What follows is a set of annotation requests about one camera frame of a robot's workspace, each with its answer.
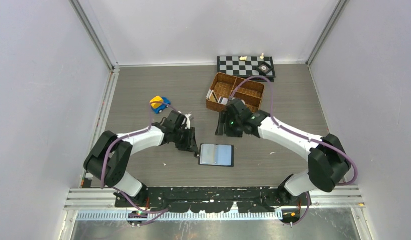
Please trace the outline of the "black leather card holder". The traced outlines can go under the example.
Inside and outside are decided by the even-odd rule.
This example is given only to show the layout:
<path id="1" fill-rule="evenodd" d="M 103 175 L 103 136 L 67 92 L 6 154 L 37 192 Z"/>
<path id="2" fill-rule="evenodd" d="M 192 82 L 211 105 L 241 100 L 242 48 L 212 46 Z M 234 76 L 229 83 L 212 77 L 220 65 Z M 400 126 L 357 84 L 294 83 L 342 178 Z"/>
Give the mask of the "black leather card holder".
<path id="1" fill-rule="evenodd" d="M 201 166 L 229 167 L 235 165 L 235 147 L 227 144 L 203 143 L 194 156 Z"/>

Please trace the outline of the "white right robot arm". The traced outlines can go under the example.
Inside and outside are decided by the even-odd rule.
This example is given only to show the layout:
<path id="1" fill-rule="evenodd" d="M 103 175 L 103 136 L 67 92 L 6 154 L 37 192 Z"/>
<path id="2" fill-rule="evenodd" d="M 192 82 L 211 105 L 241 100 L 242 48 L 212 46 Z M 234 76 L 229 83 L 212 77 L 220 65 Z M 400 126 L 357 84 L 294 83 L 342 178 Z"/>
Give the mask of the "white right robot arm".
<path id="1" fill-rule="evenodd" d="M 217 136 L 241 138 L 244 134 L 274 142 L 307 161 L 308 169 L 288 176 L 277 188 L 278 198 L 292 205 L 312 190 L 330 193 L 353 167 L 338 137 L 320 136 L 287 125 L 262 110 L 252 112 L 239 98 L 219 113 Z"/>

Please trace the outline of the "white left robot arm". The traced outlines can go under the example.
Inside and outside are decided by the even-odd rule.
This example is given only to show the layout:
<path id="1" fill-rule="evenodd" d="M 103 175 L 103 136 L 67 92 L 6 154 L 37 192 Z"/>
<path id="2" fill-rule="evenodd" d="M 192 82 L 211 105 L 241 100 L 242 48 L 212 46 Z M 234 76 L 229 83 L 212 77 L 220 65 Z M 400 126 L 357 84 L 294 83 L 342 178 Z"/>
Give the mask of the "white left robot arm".
<path id="1" fill-rule="evenodd" d="M 83 164 L 84 169 L 110 188 L 115 188 L 127 196 L 135 207 L 146 203 L 147 187 L 128 171 L 132 155 L 143 150 L 174 143 L 179 151 L 200 156 L 196 143 L 192 115 L 171 111 L 161 122 L 152 123 L 142 130 L 115 134 L 105 131 L 99 137 Z"/>

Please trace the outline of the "striped card in basket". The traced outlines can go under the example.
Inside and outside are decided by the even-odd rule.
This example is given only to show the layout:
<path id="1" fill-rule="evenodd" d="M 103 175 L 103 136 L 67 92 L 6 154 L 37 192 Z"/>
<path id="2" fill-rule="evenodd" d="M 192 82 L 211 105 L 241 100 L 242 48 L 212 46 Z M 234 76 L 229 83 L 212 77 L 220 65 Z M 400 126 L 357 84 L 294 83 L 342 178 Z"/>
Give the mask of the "striped card in basket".
<path id="1" fill-rule="evenodd" d="M 218 103 L 221 104 L 221 105 L 224 105 L 224 106 L 225 106 L 228 102 L 229 102 L 229 99 L 226 98 L 226 97 L 220 97 L 219 100 L 218 100 Z"/>

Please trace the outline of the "silver credit card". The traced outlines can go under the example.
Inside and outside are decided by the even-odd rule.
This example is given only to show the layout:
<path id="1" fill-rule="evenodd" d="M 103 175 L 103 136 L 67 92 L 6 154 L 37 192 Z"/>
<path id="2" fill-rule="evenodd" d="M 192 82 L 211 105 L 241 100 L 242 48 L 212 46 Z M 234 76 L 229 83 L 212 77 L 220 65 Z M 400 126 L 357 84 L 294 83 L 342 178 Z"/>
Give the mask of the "silver credit card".
<path id="1" fill-rule="evenodd" d="M 206 96 L 206 99 L 213 102 L 213 103 L 218 103 L 219 102 L 219 98 L 216 95 L 214 90 L 209 90 Z"/>

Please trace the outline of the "woven wicker divided basket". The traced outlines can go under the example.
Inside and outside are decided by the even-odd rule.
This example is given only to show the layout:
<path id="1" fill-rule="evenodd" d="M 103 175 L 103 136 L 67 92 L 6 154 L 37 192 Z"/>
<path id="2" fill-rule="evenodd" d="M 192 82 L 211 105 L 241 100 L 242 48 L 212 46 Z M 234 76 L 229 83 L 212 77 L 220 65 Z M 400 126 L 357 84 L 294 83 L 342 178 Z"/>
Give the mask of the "woven wicker divided basket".
<path id="1" fill-rule="evenodd" d="M 256 81 L 248 81 L 246 83 L 243 83 L 243 81 L 244 79 L 240 77 L 217 73 L 209 90 L 214 90 L 218 98 L 241 99 L 246 106 L 255 113 L 261 107 L 265 85 Z M 207 100 L 206 97 L 207 109 L 221 112 L 224 107 L 225 105 L 211 102 Z"/>

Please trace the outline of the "blue toy car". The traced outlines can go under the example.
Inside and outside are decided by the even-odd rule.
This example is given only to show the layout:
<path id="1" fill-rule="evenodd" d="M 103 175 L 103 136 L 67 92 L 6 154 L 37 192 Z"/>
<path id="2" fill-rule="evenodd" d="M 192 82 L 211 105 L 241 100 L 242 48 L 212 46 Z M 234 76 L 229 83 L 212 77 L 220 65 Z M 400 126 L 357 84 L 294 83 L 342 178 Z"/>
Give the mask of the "blue toy car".
<path id="1" fill-rule="evenodd" d="M 166 98 L 166 97 L 162 97 L 164 99 L 164 103 L 162 104 L 162 106 L 158 109 L 151 109 L 156 113 L 156 114 L 161 114 L 163 112 L 163 110 L 165 110 L 166 108 L 168 108 L 171 105 L 171 101 Z"/>

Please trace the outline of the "yellow toy block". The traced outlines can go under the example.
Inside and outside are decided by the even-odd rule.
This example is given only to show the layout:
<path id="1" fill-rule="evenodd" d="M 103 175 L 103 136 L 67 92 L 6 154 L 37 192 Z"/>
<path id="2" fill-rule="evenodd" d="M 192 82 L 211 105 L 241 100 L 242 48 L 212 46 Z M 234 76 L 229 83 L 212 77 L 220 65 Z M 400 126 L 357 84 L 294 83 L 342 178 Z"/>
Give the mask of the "yellow toy block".
<path id="1" fill-rule="evenodd" d="M 161 96 L 156 96 L 150 101 L 150 106 L 152 109 L 159 109 L 164 103 L 164 99 Z"/>

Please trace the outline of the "black white chessboard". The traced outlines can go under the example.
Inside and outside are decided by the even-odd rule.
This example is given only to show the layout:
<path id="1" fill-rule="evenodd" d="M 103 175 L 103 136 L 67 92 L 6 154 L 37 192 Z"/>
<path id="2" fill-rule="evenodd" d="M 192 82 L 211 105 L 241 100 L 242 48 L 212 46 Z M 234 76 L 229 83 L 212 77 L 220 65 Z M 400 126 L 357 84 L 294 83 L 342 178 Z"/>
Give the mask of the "black white chessboard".
<path id="1" fill-rule="evenodd" d="M 264 56 L 264 60 L 260 56 L 247 56 L 247 61 L 240 61 L 240 56 L 218 56 L 217 57 L 217 73 L 224 73 L 227 75 L 240 77 L 243 79 L 252 76 L 263 76 L 268 78 L 271 82 L 275 81 L 276 70 L 274 68 L 274 61 L 271 56 Z M 260 75 L 256 70 L 259 63 L 266 62 L 272 66 L 272 71 L 267 75 Z"/>

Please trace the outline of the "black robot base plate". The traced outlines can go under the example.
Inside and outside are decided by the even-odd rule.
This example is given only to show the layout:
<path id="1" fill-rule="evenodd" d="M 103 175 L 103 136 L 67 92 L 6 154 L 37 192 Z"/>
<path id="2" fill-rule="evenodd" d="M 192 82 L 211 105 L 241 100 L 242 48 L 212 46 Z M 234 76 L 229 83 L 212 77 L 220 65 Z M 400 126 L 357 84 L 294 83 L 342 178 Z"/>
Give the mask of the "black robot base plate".
<path id="1" fill-rule="evenodd" d="M 135 197 L 125 198 L 115 193 L 117 208 L 137 205 L 153 212 L 168 210 L 170 213 L 205 212 L 228 213 L 237 209 L 239 213 L 270 213 L 280 207 L 299 210 L 308 205 L 305 193 L 289 197 L 276 187 L 143 187 Z"/>

